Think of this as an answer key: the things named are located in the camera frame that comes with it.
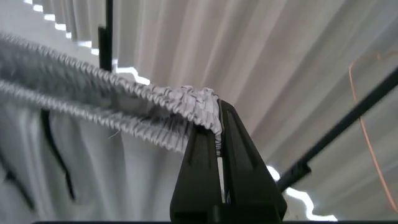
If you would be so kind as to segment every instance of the gray cloth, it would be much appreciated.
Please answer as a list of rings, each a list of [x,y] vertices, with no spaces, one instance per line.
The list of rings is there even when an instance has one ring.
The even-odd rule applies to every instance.
[[[192,125],[221,147],[217,99],[129,82],[0,33],[0,223],[168,220]]]

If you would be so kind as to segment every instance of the orange cable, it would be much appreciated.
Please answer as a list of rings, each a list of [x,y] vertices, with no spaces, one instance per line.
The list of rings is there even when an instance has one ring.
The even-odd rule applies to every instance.
[[[357,99],[356,99],[355,87],[354,87],[354,83],[353,83],[353,76],[352,76],[352,73],[351,73],[354,64],[355,64],[356,62],[358,62],[359,60],[361,60],[361,59],[363,59],[363,58],[365,58],[365,57],[369,57],[369,56],[376,56],[377,60],[380,61],[380,60],[385,60],[385,59],[387,59],[387,58],[389,58],[389,57],[391,57],[391,56],[393,56],[393,55],[398,55],[398,52],[390,52],[390,53],[386,54],[386,55],[383,56],[383,57],[382,57],[379,53],[370,54],[370,55],[363,55],[362,57],[358,58],[356,61],[354,61],[354,62],[349,66],[349,70],[348,70],[349,83],[350,83],[350,85],[351,85],[351,91],[352,91],[352,94],[353,94],[353,98],[354,98],[355,104],[356,104],[358,101],[357,101]],[[389,190],[389,188],[388,188],[388,186],[387,186],[387,184],[386,184],[386,181],[384,180],[383,173],[382,173],[381,170],[380,170],[379,163],[377,162],[376,156],[374,155],[373,147],[372,147],[372,144],[371,144],[371,142],[370,142],[370,140],[369,140],[368,132],[366,131],[366,127],[365,127],[365,124],[364,124],[364,122],[363,122],[362,116],[359,117],[359,122],[361,123],[362,131],[363,131],[363,134],[365,135],[366,143],[368,144],[369,152],[371,153],[372,160],[373,160],[374,166],[375,166],[375,168],[376,168],[376,170],[377,170],[377,174],[379,175],[381,185],[382,185],[383,188],[384,188],[384,191],[385,191],[385,193],[386,193],[386,195],[387,195],[388,201],[390,202],[392,209],[393,209],[395,212],[398,213],[397,205],[396,205],[394,199],[393,199],[392,196],[391,196],[390,190]]]

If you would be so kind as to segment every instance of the white corrugated panel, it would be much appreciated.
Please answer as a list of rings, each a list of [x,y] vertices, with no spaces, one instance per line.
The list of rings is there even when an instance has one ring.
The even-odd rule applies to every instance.
[[[104,0],[42,0],[72,39],[92,41]],[[362,54],[398,50],[398,1],[115,0],[114,58],[161,86],[213,88],[233,104],[268,165],[285,171],[354,105],[348,67]],[[359,98],[398,64],[362,60]],[[398,199],[398,90],[364,117]],[[398,219],[358,123],[311,163],[296,185],[314,213],[339,220]]]

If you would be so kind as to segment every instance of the ceiling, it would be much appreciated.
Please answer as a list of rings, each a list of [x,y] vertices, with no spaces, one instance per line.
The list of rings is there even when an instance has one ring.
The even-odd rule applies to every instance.
[[[32,3],[65,24],[59,29],[72,41],[90,42],[97,52],[104,0]],[[283,172],[354,106],[349,65],[370,52],[398,50],[397,11],[395,0],[115,0],[113,57],[155,85],[213,88],[235,106],[266,164]],[[398,56],[356,63],[359,100],[397,64]],[[364,116],[395,198],[397,111],[395,90]],[[398,219],[358,123],[310,167],[295,188],[311,196],[314,214]]]

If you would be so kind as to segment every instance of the black pole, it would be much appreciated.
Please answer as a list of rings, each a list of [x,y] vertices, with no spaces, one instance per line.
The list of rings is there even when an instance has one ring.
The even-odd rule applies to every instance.
[[[312,146],[277,182],[281,192],[311,173],[308,162],[398,85],[398,67]]]
[[[106,27],[98,27],[99,67],[112,71],[113,0],[106,0]]]

